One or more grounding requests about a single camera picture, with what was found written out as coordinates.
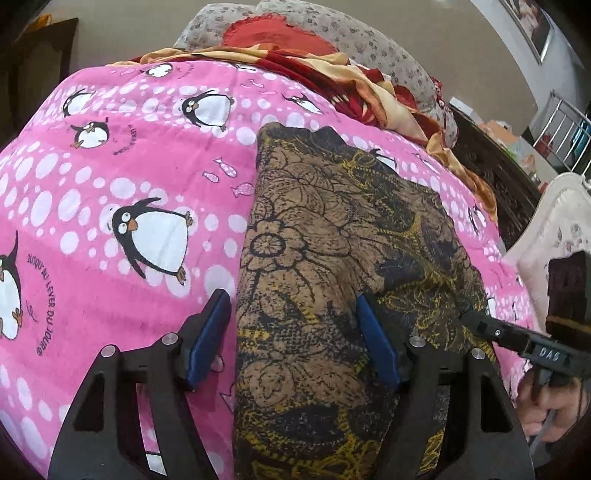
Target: pillow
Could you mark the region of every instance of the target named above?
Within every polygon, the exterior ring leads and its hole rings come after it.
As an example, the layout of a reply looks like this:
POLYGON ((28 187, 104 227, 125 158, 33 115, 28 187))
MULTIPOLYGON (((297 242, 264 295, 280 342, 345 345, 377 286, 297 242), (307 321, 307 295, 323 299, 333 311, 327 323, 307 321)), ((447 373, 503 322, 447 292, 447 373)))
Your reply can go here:
POLYGON ((174 48, 193 51, 221 45, 228 27, 243 18, 254 17, 254 11, 252 5, 208 4, 189 22, 174 48))
POLYGON ((223 45, 227 47, 248 48, 259 43, 296 48, 319 56, 337 52, 334 45, 314 32, 288 25, 285 17, 272 13, 234 22, 223 36, 223 45))

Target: penguin print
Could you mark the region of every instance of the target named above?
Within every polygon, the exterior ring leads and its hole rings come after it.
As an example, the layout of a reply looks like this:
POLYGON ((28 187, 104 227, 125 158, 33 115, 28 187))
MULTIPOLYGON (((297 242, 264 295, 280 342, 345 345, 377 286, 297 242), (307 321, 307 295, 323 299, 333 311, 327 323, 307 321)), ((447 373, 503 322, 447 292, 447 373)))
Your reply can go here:
POLYGON ((373 155, 378 161, 380 161, 384 165, 387 165, 392 170, 394 170, 396 173, 398 173, 398 163, 396 162, 396 159, 386 157, 378 152, 379 152, 379 148, 374 148, 373 150, 369 151, 369 154, 373 155))
POLYGON ((107 143, 109 140, 109 127, 107 118, 104 122, 89 122, 83 127, 71 125, 72 130, 76 132, 74 148, 96 148, 107 143))
POLYGON ((161 63, 155 67, 146 70, 145 74, 153 78, 166 77, 170 72, 173 71, 173 66, 170 63, 161 63))
POLYGON ((95 92, 84 92, 82 89, 70 95, 61 107, 64 117, 80 113, 94 94, 95 92))
POLYGON ((172 275, 184 285, 187 274, 183 261, 193 219, 189 212, 182 215, 150 206, 158 200, 160 198, 152 197, 119 208, 113 214, 113 232, 129 264, 140 277, 145 278, 145 273, 138 262, 172 275))
POLYGON ((286 97, 285 95, 283 95, 283 98, 285 100, 287 100, 288 102, 294 102, 295 104, 299 105, 300 107, 302 107, 304 110, 308 110, 310 113, 317 113, 319 115, 322 115, 322 110, 320 110, 306 95, 304 95, 303 93, 301 94, 301 97, 286 97))
POLYGON ((212 93, 207 90, 196 97, 189 97, 183 102, 183 115, 193 125, 208 125, 219 127, 226 131, 226 122, 230 116, 230 107, 234 104, 234 98, 220 93, 212 93))
POLYGON ((8 256, 0 255, 0 339, 14 340, 22 326, 21 279, 17 270, 18 231, 8 256))

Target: gray floral pillow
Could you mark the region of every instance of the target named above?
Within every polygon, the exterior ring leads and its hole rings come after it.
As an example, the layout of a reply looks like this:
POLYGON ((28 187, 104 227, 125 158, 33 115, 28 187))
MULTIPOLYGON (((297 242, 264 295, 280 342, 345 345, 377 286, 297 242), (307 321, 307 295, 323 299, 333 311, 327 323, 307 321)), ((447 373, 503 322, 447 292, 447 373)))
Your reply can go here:
POLYGON ((221 45, 228 27, 238 20, 254 17, 254 11, 255 7, 252 5, 206 5, 189 22, 173 46, 192 51, 221 45))

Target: white polka dot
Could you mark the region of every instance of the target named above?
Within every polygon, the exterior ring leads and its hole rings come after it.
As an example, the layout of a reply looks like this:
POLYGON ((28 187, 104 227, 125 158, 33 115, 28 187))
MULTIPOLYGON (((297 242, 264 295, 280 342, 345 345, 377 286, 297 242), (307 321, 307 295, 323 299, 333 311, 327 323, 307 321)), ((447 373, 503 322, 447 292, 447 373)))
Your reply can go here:
POLYGON ((158 99, 157 98, 151 98, 145 101, 144 106, 142 107, 142 111, 143 113, 152 113, 154 110, 156 110, 156 107, 158 106, 158 99))
POLYGON ((59 157, 55 153, 50 153, 50 154, 46 155, 45 157, 43 157, 41 159, 41 161, 37 164, 37 168, 35 169, 35 176, 38 179, 43 179, 43 178, 47 177, 51 173, 51 171, 53 170, 53 167, 56 166, 58 160, 59 160, 59 157))
POLYGON ((4 365, 0 365, 0 382, 4 388, 10 388, 10 377, 4 365))
POLYGON ((130 179, 120 177, 111 182, 111 193, 118 199, 128 199, 134 195, 135 185, 130 179))
POLYGON ((194 95, 195 93, 197 93, 197 87, 194 87, 193 85, 184 85, 178 89, 178 92, 181 95, 194 95))
POLYGON ((33 407, 33 397, 31 395, 31 390, 27 385, 27 382, 24 378, 17 379, 17 391, 18 391, 18 399, 21 402, 21 405, 25 408, 25 410, 31 410, 33 407))
POLYGON ((436 192, 439 192, 439 180, 435 177, 431 177, 431 188, 436 192))
POLYGON ((18 206, 18 213, 20 215, 22 215, 23 213, 25 213, 27 211, 28 208, 29 208, 29 199, 27 197, 24 197, 21 201, 21 204, 18 206))
POLYGON ((68 410, 70 409, 70 404, 62 405, 57 413, 57 416, 60 418, 60 422, 64 423, 66 419, 66 415, 68 415, 68 410))
POLYGON ((207 269, 204 286, 208 297, 216 288, 223 288, 231 297, 236 294, 236 285, 232 274, 221 265, 213 265, 207 269))
POLYGON ((92 168, 90 168, 90 167, 81 168, 80 170, 78 170, 76 172, 76 176, 74 177, 74 180, 78 184, 84 183, 86 180, 88 180, 90 178, 91 174, 92 174, 92 168))
POLYGON ((10 190, 10 192, 8 192, 8 195, 6 195, 6 198, 4 199, 4 206, 5 207, 10 207, 17 199, 17 188, 16 187, 12 187, 12 189, 10 190))
POLYGON ((105 256, 108 258, 113 258, 117 255, 119 251, 119 243, 117 242, 116 238, 109 238, 105 242, 105 256))
POLYGON ((363 138, 353 137, 353 144, 361 150, 367 150, 368 144, 363 138))
POLYGON ((213 469, 218 475, 221 475, 225 470, 222 457, 215 452, 207 452, 207 456, 209 457, 209 461, 211 462, 213 469))
POLYGON ((275 115, 265 115, 261 121, 261 126, 270 124, 271 122, 278 122, 279 119, 275 115))
POLYGON ((117 269, 119 270, 119 273, 127 275, 131 269, 131 266, 127 259, 124 258, 117 264, 117 269))
POLYGON ((226 240, 223 244, 224 253, 228 258, 234 258, 236 256, 236 252, 238 250, 238 246, 236 241, 232 238, 226 240))
POLYGON ((152 202, 151 205, 163 206, 168 202, 168 194, 163 189, 152 189, 148 195, 160 199, 152 202))
POLYGON ((255 133, 248 127, 236 130, 236 138, 242 145, 252 145, 256 141, 255 133))
POLYGON ((88 220, 90 220, 90 208, 84 207, 78 215, 78 223, 81 226, 85 226, 88 223, 88 220))
POLYGON ((21 433, 18 431, 18 428, 12 421, 12 418, 10 418, 8 413, 6 413, 4 410, 0 410, 0 421, 4 425, 7 433, 14 440, 14 443, 17 445, 17 447, 22 450, 23 445, 21 433))
POLYGON ((164 278, 164 274, 162 272, 156 271, 150 267, 146 267, 144 273, 146 275, 146 281, 149 285, 152 285, 153 287, 157 287, 158 285, 160 285, 164 278))
POLYGON ((14 177, 17 180, 22 180, 23 178, 25 178, 27 176, 27 173, 29 173, 29 171, 31 171, 31 167, 33 166, 33 157, 27 157, 25 158, 22 163, 18 166, 17 168, 17 172, 14 174, 14 177))
POLYGON ((39 148, 39 145, 41 145, 39 142, 35 142, 33 143, 29 148, 27 148, 27 151, 29 153, 34 152, 36 149, 39 148))
POLYGON ((245 218, 241 215, 230 215, 228 217, 228 227, 230 230, 236 233, 244 233, 246 232, 246 227, 248 226, 245 218))
POLYGON ((47 421, 51 421, 53 418, 53 413, 51 412, 49 405, 43 400, 39 402, 39 414, 41 415, 41 418, 47 421))
POLYGON ((62 222, 68 222, 74 218, 79 207, 80 192, 71 189, 61 198, 57 207, 57 216, 62 222))
POLYGON ((295 128, 302 128, 306 124, 306 120, 297 112, 292 112, 287 115, 287 120, 285 120, 286 127, 295 127, 295 128))
POLYGON ((99 214, 99 227, 100 231, 103 233, 112 233, 113 230, 111 228, 111 222, 113 219, 113 214, 119 208, 119 205, 116 203, 109 203, 105 205, 103 209, 100 211, 99 214))
POLYGON ((138 86, 137 82, 134 83, 130 83, 128 85, 123 85, 120 89, 119 89, 119 93, 121 95, 127 95, 129 92, 131 92, 134 88, 136 88, 138 86))
POLYGON ((69 162, 66 162, 66 163, 63 163, 60 165, 59 172, 62 175, 65 175, 66 173, 68 173, 70 171, 71 168, 72 168, 72 164, 69 162))
POLYGON ((213 232, 213 231, 217 230, 217 226, 219 224, 219 221, 214 214, 210 213, 209 215, 207 215, 205 217, 205 221, 203 222, 203 224, 205 225, 205 228, 207 230, 209 230, 210 232, 213 232))
POLYGON ((76 232, 66 232, 60 240, 61 251, 66 255, 74 253, 78 248, 78 234, 76 232))
POLYGON ((8 187, 8 173, 5 173, 4 175, 2 175, 2 178, 0 179, 0 195, 4 195, 4 192, 6 191, 8 187))

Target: metal railing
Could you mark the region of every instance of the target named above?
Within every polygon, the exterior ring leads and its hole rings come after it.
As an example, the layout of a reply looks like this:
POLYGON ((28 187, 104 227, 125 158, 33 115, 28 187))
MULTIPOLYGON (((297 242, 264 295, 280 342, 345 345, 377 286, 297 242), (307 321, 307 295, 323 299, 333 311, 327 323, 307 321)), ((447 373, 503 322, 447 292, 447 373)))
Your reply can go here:
POLYGON ((552 90, 550 104, 554 101, 557 102, 556 107, 534 142, 534 147, 544 145, 548 151, 547 160, 551 164, 555 162, 550 156, 559 160, 567 171, 579 173, 585 178, 587 172, 591 174, 591 120, 552 90), (545 134, 550 136, 549 140, 547 137, 543 139, 545 134))

